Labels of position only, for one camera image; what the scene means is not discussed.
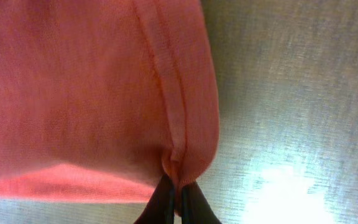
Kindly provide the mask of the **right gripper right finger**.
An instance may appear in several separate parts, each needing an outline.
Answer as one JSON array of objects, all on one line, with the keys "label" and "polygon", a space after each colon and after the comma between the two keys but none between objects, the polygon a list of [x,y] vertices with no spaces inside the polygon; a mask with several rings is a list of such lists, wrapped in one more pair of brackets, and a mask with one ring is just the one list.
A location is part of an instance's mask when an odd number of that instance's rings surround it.
[{"label": "right gripper right finger", "polygon": [[182,188],[181,223],[221,224],[221,221],[214,214],[197,182]]}]

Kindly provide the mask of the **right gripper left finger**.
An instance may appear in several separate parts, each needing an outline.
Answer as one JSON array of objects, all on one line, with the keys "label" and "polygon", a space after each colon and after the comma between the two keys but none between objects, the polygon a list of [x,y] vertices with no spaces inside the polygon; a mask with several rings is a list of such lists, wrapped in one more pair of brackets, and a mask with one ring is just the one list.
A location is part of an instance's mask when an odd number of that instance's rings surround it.
[{"label": "right gripper left finger", "polygon": [[163,175],[144,211],[134,224],[173,224],[175,189],[168,175]]}]

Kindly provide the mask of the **orange red printed t-shirt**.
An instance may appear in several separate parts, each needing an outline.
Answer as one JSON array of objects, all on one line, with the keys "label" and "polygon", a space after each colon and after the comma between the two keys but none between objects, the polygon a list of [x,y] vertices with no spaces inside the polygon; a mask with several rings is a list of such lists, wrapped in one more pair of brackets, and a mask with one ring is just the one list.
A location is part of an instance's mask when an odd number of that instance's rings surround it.
[{"label": "orange red printed t-shirt", "polygon": [[0,198],[145,202],[218,138],[199,1],[0,0]]}]

